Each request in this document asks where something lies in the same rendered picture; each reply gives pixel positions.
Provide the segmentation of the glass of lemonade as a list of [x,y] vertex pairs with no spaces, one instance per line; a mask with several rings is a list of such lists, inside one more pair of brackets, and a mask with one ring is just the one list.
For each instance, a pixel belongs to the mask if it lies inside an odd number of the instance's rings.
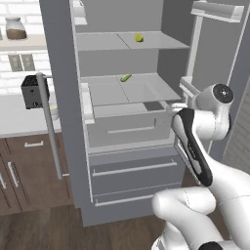
[[51,111],[51,115],[52,115],[53,120],[58,120],[60,118],[59,117],[59,108],[56,104],[50,105],[50,111]]

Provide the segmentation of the grey left fridge door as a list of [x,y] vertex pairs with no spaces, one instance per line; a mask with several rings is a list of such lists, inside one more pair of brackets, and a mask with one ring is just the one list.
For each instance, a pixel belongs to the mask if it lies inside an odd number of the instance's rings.
[[82,122],[69,0],[39,0],[74,205],[80,206]]

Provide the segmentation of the grey right fridge door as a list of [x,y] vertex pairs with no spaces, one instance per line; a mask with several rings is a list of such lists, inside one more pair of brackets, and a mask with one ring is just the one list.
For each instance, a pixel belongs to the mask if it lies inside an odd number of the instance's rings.
[[194,16],[186,75],[199,92],[214,83],[230,86],[234,94],[230,117],[235,122],[250,77],[250,0],[198,1],[244,7],[241,22]]

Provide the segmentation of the white crisper drawer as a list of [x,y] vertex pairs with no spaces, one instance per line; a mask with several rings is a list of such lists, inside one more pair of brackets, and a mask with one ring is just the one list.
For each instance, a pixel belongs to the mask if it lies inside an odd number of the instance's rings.
[[165,140],[170,136],[172,113],[165,102],[125,104],[95,110],[87,125],[90,147]]

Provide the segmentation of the black toaster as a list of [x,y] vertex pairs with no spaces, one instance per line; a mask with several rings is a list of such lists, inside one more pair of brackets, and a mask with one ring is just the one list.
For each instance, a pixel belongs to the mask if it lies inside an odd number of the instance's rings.
[[35,75],[26,75],[21,83],[21,91],[26,109],[42,108],[40,90]]

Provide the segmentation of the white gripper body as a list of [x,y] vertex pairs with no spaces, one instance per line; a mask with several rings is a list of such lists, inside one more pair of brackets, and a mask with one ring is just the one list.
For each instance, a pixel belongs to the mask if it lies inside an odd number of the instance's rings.
[[187,108],[187,107],[188,105],[185,103],[173,103],[173,104],[170,104],[169,111],[171,113],[176,113],[182,110],[183,108]]

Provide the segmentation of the grey freezer drawer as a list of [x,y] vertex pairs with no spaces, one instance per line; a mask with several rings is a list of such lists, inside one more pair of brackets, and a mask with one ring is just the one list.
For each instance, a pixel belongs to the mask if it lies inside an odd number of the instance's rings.
[[[175,161],[176,166],[93,177],[93,171],[102,172],[126,168],[163,164]],[[176,155],[130,160],[124,162],[107,163],[91,167],[91,183],[93,195],[102,195],[139,188],[150,188],[160,185],[180,183],[185,171],[181,157]]]
[[83,226],[95,226],[110,222],[123,221],[152,215],[151,199],[126,202],[114,205],[96,207],[96,200],[100,202],[124,199],[142,195],[155,194],[167,188],[179,188],[181,183],[171,185],[160,185],[156,187],[144,187],[139,189],[126,190],[104,195],[96,195],[93,202],[87,201],[81,207]]

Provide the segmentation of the brown cupboard door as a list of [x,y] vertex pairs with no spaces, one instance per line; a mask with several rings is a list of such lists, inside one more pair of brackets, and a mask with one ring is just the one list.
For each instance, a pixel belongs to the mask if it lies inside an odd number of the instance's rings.
[[23,212],[69,205],[72,195],[67,179],[59,180],[51,152],[16,153],[9,156],[19,187],[15,192]]
[[21,210],[7,171],[6,156],[6,149],[0,140],[0,172],[7,184],[7,188],[3,189],[0,183],[0,216],[18,213]]

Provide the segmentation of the grey fridge door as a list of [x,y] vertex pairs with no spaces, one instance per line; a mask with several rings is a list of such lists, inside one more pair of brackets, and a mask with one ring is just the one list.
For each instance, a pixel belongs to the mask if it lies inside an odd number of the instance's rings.
[[69,0],[39,0],[74,205],[80,206],[82,122]]
[[199,92],[214,83],[230,86],[234,94],[230,117],[235,122],[250,77],[250,0],[198,1],[244,7],[241,22],[194,16],[186,75]]

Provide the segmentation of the glass fridge shelf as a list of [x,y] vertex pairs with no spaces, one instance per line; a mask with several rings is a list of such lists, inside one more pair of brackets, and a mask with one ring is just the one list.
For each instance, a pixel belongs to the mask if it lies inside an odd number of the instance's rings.
[[135,32],[77,33],[79,51],[140,50],[140,49],[187,49],[188,45],[164,34],[162,31],[142,32],[143,42],[137,42]]
[[176,101],[180,96],[157,74],[133,74],[121,82],[120,75],[82,77],[90,89],[92,104],[133,104],[156,101]]

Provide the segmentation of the brown drawer front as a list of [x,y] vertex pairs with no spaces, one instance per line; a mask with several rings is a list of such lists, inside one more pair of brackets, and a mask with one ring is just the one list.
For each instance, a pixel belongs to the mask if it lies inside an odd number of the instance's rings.
[[[24,143],[32,144],[32,143],[39,143],[41,141],[44,141],[43,146],[24,147]],[[6,144],[11,154],[36,152],[36,151],[52,151],[50,138],[48,134],[7,138]]]

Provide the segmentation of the pale wall shelf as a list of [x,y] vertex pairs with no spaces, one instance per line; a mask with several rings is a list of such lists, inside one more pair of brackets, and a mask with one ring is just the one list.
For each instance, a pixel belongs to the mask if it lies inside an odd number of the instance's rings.
[[6,36],[0,40],[0,52],[46,50],[47,43],[43,34],[29,34],[26,39],[10,40]]

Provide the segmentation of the grey wall socket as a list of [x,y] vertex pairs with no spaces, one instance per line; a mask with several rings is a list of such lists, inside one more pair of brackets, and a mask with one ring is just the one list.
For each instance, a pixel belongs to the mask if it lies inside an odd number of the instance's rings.
[[19,55],[9,55],[9,63],[12,72],[22,71],[21,58]]
[[34,71],[35,65],[33,61],[33,56],[31,54],[21,55],[22,65],[25,71]]

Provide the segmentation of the glass jar with brown contents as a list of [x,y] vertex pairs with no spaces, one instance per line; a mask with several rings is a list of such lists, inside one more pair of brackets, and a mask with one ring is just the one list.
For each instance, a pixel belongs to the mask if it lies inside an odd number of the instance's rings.
[[6,18],[6,34],[10,40],[22,40],[27,37],[20,17]]

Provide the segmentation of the white door bin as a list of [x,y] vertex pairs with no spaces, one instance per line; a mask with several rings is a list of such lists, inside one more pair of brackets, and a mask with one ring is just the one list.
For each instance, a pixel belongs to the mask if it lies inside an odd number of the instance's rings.
[[81,84],[81,93],[82,93],[82,104],[83,104],[85,123],[94,124],[95,123],[94,111],[92,106],[89,85],[87,83]]
[[199,94],[199,91],[191,84],[192,77],[184,76],[180,80],[180,88],[191,98]]
[[211,3],[207,1],[194,1],[191,13],[195,16],[216,21],[241,22],[244,7]]
[[73,16],[76,25],[87,25],[85,7],[81,0],[73,0]]

